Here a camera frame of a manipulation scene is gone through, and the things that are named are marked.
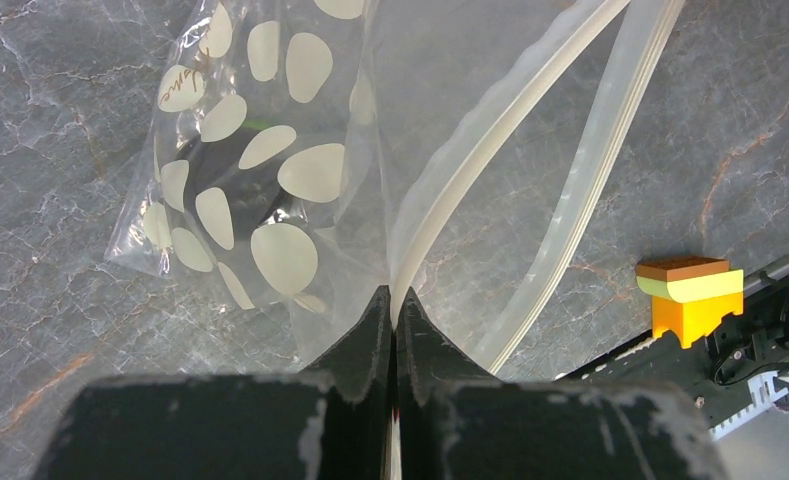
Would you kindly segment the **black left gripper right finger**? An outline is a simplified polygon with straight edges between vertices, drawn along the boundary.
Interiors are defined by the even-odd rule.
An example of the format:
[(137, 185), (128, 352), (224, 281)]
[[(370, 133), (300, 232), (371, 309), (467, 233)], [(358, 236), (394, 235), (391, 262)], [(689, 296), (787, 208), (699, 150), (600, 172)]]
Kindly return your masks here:
[(393, 298), (404, 479), (724, 479), (695, 405), (665, 382), (504, 382)]

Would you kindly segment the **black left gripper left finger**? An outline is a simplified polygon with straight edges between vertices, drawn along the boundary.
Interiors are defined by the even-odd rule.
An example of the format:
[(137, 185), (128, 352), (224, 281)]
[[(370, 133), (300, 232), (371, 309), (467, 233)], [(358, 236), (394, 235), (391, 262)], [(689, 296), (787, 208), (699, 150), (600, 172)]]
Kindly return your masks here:
[(390, 294), (295, 373), (126, 375), (72, 400), (37, 479), (386, 479)]

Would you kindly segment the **dark toy avocado half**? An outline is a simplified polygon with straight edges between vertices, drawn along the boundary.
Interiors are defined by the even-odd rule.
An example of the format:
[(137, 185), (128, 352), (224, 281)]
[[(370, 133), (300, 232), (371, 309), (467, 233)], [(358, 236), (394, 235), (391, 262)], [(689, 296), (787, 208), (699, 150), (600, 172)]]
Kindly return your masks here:
[(195, 209), (195, 198), (213, 187), (222, 189), (227, 197), (237, 239), (249, 237), (256, 227), (270, 220), (305, 217), (301, 201), (278, 183), (277, 173), (286, 160), (284, 155), (279, 154), (251, 169), (239, 168), (243, 152), (258, 134), (257, 129), (241, 127), (216, 142), (204, 142), (195, 136), (177, 151), (177, 160), (189, 162), (183, 193), (184, 206), (192, 216), (189, 225), (205, 230), (202, 215)]

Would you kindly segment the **clear dotted zip top bag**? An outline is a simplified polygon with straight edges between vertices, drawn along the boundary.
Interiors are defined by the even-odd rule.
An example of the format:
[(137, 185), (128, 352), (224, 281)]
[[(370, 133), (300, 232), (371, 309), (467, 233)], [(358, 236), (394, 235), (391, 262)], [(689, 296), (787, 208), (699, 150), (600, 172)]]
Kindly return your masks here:
[[(317, 357), (379, 286), (497, 373), (559, 285), (680, 1), (198, 1), (172, 43), (106, 250)], [(234, 236), (183, 144), (259, 131), (303, 219)]]

